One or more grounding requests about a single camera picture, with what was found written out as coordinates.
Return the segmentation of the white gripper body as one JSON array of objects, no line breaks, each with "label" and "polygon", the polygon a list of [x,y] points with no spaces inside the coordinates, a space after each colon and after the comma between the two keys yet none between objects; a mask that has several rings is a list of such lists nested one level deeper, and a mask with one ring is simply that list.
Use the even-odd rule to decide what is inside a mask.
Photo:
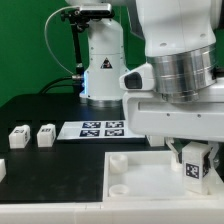
[{"label": "white gripper body", "polygon": [[126,92],[123,108],[137,134],[224,141],[224,103],[160,102],[152,92]]}]

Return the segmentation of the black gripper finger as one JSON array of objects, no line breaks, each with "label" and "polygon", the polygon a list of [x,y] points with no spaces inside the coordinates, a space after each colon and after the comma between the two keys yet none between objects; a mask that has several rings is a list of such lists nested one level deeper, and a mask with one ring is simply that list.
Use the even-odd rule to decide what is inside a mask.
[{"label": "black gripper finger", "polygon": [[177,163],[182,163],[182,144],[179,139],[166,137],[165,138],[166,145],[173,152],[175,160]]},{"label": "black gripper finger", "polygon": [[210,151],[204,156],[203,164],[203,175],[206,176],[211,168],[216,169],[219,164],[219,143],[218,142],[209,142],[208,143]]}]

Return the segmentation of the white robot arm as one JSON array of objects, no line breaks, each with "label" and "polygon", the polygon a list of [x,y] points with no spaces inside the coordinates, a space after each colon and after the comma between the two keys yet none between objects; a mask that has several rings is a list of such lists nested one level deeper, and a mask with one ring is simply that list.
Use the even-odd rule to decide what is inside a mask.
[{"label": "white robot arm", "polygon": [[126,72],[112,54],[107,21],[90,23],[96,45],[85,72],[85,94],[123,94],[129,128],[138,134],[224,142],[224,77],[216,72],[223,0],[66,0],[87,15],[128,8],[133,32],[145,40],[146,62]]}]

